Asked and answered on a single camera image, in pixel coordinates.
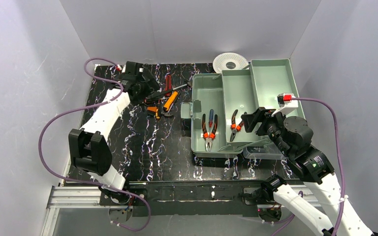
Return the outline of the orange black cutting pliers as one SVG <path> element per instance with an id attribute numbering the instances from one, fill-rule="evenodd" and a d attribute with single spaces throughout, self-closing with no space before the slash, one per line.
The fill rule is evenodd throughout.
<path id="1" fill-rule="evenodd" d="M 216 132 L 218 129 L 218 115 L 214 113 L 214 121 L 212 128 L 210 129 L 208 126 L 208 122 L 206 122 L 206 114 L 203 114 L 201 120 L 201 128 L 203 133 L 202 137 L 205 140 L 206 151 L 211 151 L 213 140 L 216 138 Z"/>

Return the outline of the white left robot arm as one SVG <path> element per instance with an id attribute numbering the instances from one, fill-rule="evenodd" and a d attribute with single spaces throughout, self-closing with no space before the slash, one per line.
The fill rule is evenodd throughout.
<path id="1" fill-rule="evenodd" d="M 123 189 L 126 179 L 112 165 L 112 153 L 107 139 L 129 105 L 138 105 L 158 91 L 160 86 L 144 64 L 128 61 L 115 83 L 110 83 L 92 117 L 80 129 L 68 135 L 71 163 L 87 172 L 101 184 Z"/>

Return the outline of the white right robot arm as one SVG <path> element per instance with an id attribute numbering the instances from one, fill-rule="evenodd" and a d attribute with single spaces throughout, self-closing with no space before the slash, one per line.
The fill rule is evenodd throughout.
<path id="1" fill-rule="evenodd" d="M 314 133 L 304 118 L 263 107 L 241 118 L 247 133 L 259 125 L 256 135 L 270 138 L 304 185 L 295 189 L 281 176 L 272 175 L 257 190 L 242 194 L 246 202 L 280 204 L 316 236 L 378 235 L 358 216 L 326 155 L 311 144 Z"/>

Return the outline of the orange black needle-nose pliers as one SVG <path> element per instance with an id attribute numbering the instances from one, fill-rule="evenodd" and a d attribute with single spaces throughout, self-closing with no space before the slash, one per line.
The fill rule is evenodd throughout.
<path id="1" fill-rule="evenodd" d="M 238 113 L 238 109 L 236 109 L 231 117 L 231 135 L 230 135 L 230 141 L 233 142 L 235 139 L 235 136 L 238 132 L 241 131 L 242 127 L 244 126 L 244 121 L 241 120 L 239 123 L 236 123 L 236 115 Z"/>

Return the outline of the translucent lid green toolbox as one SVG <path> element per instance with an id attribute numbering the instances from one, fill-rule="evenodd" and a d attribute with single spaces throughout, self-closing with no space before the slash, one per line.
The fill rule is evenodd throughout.
<path id="1" fill-rule="evenodd" d="M 239 123 L 243 113 L 251 114 L 258 107 L 279 108 L 277 95 L 281 93 L 299 95 L 289 59 L 256 59 L 246 69 L 194 75 L 191 101 L 181 105 L 181 118 L 191 121 L 192 152 L 200 158 L 234 158 L 247 147 L 261 147 L 263 159 L 279 154 L 268 136 L 254 132 L 241 130 L 232 141 L 230 126 L 235 110 Z M 218 128 L 207 151 L 201 120 L 210 110 L 218 116 Z"/>

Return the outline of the blue red handle screwdriver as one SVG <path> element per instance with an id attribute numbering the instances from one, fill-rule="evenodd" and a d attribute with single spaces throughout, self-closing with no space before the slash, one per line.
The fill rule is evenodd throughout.
<path id="1" fill-rule="evenodd" d="M 214 121 L 214 110 L 211 109 L 209 111 L 209 121 L 208 121 L 208 126 L 209 126 L 210 129 L 212 128 L 213 121 Z"/>

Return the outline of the orange utility knife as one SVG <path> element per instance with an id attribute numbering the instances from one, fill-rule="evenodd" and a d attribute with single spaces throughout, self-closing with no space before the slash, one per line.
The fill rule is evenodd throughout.
<path id="1" fill-rule="evenodd" d="M 166 101 L 166 103 L 164 104 L 163 106 L 163 111 L 164 112 L 169 112 L 172 105 L 175 103 L 175 101 L 178 99 L 179 97 L 179 92 L 178 91 L 174 91 L 170 97 L 168 98 L 168 100 Z"/>

